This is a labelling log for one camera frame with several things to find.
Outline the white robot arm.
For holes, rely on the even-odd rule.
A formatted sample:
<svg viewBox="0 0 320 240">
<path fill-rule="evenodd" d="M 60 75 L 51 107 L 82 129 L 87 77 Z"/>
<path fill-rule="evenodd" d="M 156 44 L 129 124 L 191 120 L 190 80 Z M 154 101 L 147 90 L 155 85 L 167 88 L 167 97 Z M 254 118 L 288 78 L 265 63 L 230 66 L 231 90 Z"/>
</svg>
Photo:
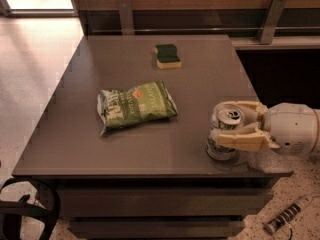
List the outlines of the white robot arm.
<svg viewBox="0 0 320 240">
<path fill-rule="evenodd" d="M 318 155 L 320 110 L 304 104 L 227 101 L 216 107 L 210 138 L 224 148 L 281 155 Z"/>
</svg>

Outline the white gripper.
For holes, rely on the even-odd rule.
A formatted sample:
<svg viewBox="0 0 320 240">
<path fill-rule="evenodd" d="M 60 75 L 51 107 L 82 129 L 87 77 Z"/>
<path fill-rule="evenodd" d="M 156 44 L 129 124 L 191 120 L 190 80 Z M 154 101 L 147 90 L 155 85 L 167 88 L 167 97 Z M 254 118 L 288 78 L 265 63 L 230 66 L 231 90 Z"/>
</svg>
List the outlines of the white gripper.
<svg viewBox="0 0 320 240">
<path fill-rule="evenodd" d="M 281 155 L 315 152 L 315 110 L 304 104 L 280 103 L 267 108 L 257 101 L 226 101 L 221 116 L 228 122 L 261 121 L 236 130 L 216 130 L 216 143 L 239 151 L 272 149 Z"/>
</svg>

